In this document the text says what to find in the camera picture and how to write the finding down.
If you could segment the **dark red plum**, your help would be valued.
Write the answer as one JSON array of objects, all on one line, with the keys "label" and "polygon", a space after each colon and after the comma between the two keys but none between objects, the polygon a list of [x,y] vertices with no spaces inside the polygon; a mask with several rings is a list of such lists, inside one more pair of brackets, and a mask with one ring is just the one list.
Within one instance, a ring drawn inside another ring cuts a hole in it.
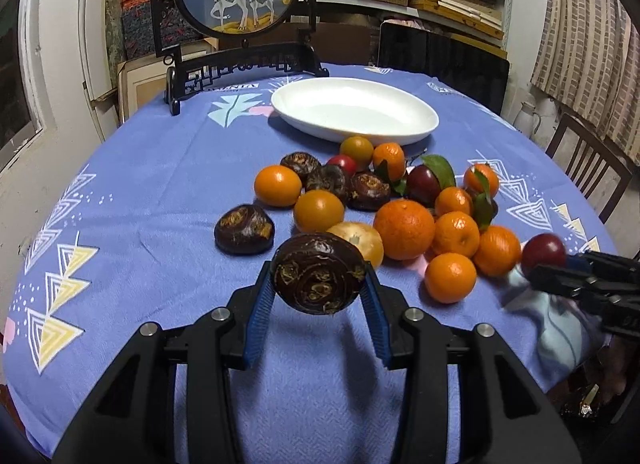
[{"label": "dark red plum", "polygon": [[541,233],[529,239],[523,247],[521,271],[528,277],[538,265],[563,267],[566,264],[566,250],[562,240],[554,233]]}]

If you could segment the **tangerine front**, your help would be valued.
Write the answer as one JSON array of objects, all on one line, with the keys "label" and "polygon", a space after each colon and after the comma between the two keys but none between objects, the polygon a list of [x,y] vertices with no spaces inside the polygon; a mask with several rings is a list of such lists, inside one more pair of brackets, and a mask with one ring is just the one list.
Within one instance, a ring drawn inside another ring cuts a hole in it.
[{"label": "tangerine front", "polygon": [[454,304],[465,299],[473,291],[476,279],[473,262],[458,253],[435,256],[424,273],[428,295],[441,304]]}]

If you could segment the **tangerine with leaves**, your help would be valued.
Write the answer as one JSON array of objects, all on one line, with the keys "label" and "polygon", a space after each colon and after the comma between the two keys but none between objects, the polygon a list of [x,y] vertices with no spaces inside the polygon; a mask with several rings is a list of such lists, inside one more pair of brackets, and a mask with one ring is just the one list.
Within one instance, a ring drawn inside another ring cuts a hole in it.
[{"label": "tangerine with leaves", "polygon": [[472,198],[474,221],[480,231],[486,230],[498,215],[497,174],[487,163],[475,163],[465,171],[463,187]]}]

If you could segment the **small tangerine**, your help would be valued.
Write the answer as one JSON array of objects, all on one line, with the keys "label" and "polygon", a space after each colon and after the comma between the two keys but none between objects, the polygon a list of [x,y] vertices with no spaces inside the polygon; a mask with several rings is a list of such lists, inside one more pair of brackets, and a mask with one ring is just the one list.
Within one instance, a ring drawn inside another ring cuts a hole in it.
[{"label": "small tangerine", "polygon": [[447,187],[437,196],[434,210],[437,216],[451,212],[462,212],[472,216],[473,200],[463,188]]}]

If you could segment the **large orange tangerine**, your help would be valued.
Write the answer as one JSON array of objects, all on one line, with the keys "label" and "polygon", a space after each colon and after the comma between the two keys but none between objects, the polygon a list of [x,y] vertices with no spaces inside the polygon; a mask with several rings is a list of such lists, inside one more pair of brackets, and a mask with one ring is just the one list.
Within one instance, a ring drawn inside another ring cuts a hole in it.
[{"label": "large orange tangerine", "polygon": [[394,261],[411,261],[432,245],[435,220],[430,210],[407,199],[384,204],[375,213],[373,227],[380,235],[385,256]]}]

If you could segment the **pale yellow persimmon fruit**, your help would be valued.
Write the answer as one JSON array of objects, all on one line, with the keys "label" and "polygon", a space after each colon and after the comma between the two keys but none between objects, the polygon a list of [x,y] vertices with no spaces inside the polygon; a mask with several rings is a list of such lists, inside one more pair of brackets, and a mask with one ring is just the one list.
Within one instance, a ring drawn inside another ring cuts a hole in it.
[{"label": "pale yellow persimmon fruit", "polygon": [[328,232],[352,243],[374,269],[381,266],[385,256],[383,240],[371,225],[359,221],[343,221],[329,228]]}]

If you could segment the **tangerine with leaf back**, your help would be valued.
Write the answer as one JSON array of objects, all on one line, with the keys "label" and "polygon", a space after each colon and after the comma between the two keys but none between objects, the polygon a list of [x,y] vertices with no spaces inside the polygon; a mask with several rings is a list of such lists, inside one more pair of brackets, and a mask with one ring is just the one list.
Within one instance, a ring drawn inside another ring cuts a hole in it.
[{"label": "tangerine with leaf back", "polygon": [[405,152],[398,143],[381,143],[372,154],[374,172],[379,177],[397,183],[406,172]]}]

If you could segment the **yellow green round fruit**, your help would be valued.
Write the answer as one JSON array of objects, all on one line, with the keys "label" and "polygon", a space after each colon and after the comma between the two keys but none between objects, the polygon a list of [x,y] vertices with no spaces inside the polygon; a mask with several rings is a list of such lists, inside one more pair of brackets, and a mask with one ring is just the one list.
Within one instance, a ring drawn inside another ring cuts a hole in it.
[{"label": "yellow green round fruit", "polygon": [[340,154],[354,160],[358,171],[367,169],[373,157],[374,147],[369,139],[362,136],[350,136],[341,143]]}]

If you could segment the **small red tomato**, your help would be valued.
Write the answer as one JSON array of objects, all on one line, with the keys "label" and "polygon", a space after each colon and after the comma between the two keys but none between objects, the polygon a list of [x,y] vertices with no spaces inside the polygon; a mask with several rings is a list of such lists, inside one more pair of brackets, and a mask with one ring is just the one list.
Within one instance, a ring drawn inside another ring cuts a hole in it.
[{"label": "small red tomato", "polygon": [[334,155],[326,164],[340,167],[348,176],[354,176],[358,172],[358,163],[346,154]]}]

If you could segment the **dark brown water chestnut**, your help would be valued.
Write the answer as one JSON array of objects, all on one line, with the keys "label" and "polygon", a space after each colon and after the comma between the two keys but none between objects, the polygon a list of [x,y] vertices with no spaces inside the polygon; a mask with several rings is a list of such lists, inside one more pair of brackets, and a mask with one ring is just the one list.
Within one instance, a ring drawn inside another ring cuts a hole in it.
[{"label": "dark brown water chestnut", "polygon": [[288,306],[314,316],[334,315],[352,305],[366,285],[360,250],[329,232],[287,239],[270,263],[270,283]]}]

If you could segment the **orange kumquat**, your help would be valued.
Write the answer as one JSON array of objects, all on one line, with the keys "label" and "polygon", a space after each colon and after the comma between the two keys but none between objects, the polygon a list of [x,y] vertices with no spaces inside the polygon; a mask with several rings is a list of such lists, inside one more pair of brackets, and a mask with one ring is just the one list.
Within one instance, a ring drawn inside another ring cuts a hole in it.
[{"label": "orange kumquat", "polygon": [[272,207],[293,206],[302,192],[302,181],[283,165],[264,167],[255,177],[254,192],[262,203]]},{"label": "orange kumquat", "polygon": [[322,232],[344,221],[342,201],[326,190],[311,190],[294,205],[294,223],[301,232]]}]

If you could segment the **dark plum with leaf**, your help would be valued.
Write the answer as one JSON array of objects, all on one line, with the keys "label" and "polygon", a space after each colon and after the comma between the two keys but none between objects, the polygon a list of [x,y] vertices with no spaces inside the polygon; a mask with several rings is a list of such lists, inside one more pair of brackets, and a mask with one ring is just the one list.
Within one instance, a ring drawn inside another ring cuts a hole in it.
[{"label": "dark plum with leaf", "polygon": [[456,177],[450,163],[439,154],[422,155],[406,179],[406,196],[425,207],[433,207],[440,193],[454,187]]}]

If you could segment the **dark chestnut back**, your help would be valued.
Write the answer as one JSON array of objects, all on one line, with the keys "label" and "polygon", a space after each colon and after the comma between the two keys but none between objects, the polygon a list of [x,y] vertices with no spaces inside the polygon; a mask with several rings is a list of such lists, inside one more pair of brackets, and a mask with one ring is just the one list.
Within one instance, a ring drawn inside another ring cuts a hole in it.
[{"label": "dark chestnut back", "polygon": [[316,157],[305,151],[296,151],[285,155],[280,164],[292,169],[303,185],[306,185],[308,176],[321,166]]}]

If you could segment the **wooden chair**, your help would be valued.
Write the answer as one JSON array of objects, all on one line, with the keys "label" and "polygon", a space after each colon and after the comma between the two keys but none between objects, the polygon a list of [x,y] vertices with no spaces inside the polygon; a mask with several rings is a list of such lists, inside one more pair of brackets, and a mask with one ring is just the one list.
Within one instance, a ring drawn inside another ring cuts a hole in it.
[{"label": "wooden chair", "polygon": [[553,159],[564,140],[570,136],[575,137],[576,141],[564,173],[585,199],[593,196],[606,175],[617,177],[611,195],[606,198],[599,212],[600,221],[605,224],[623,198],[636,170],[618,152],[612,140],[602,139],[591,125],[566,110],[561,112],[558,127],[546,149],[548,157]]}]

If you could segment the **white thermos jug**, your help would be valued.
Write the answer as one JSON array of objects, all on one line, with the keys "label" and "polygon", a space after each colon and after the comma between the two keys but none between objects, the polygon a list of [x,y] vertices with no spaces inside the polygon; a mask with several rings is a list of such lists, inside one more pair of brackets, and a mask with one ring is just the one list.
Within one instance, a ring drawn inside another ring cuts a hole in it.
[{"label": "white thermos jug", "polygon": [[515,117],[513,126],[518,132],[532,139],[540,125],[541,116],[537,113],[535,106],[530,102],[522,102],[521,109]]}]

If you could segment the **blue patterned tablecloth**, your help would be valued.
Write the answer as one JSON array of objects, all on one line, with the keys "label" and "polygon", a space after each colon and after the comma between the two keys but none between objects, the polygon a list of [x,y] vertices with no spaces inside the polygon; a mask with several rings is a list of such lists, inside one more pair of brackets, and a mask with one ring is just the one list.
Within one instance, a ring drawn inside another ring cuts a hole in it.
[{"label": "blue patterned tablecloth", "polygon": [[[547,154],[445,82],[390,69],[334,66],[334,78],[387,85],[439,117],[422,148],[457,175],[498,176],[496,224],[527,241],[553,232],[572,253],[613,252],[598,213]],[[273,245],[256,255],[216,246],[228,210],[255,198],[257,173],[295,151],[326,160],[335,143],[275,113],[274,78],[195,96],[173,116],[141,108],[68,185],[30,249],[6,320],[4,367],[28,441],[51,455],[90,390],[146,322],[198,320],[255,283],[262,266],[304,257],[291,210],[273,210]],[[250,463],[386,463],[405,374],[375,356],[359,303],[333,315],[275,301],[255,366],[231,377]]]}]

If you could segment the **striped curtain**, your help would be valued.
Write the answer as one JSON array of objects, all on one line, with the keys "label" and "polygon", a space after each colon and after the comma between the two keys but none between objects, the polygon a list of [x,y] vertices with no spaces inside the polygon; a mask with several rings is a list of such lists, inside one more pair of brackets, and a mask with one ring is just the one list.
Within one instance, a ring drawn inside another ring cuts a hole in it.
[{"label": "striped curtain", "polygon": [[532,84],[639,162],[639,31],[620,0],[547,0]]}]

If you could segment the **black folded table panel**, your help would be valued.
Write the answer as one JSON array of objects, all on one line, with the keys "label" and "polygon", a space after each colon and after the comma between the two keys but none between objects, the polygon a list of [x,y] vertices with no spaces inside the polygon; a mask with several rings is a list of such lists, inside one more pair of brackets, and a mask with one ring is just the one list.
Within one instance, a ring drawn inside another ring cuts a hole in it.
[{"label": "black folded table panel", "polygon": [[390,20],[380,27],[378,65],[431,76],[497,114],[510,71],[509,61],[487,50]]}]

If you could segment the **white oval plate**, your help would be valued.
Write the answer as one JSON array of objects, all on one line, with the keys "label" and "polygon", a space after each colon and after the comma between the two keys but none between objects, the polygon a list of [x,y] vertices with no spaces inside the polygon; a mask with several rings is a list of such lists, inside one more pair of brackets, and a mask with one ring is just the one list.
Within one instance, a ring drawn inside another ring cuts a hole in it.
[{"label": "white oval plate", "polygon": [[271,106],[297,131],[333,143],[361,136],[375,146],[407,146],[439,125],[437,112],[413,94],[353,78],[311,78],[283,85],[271,95]]}]

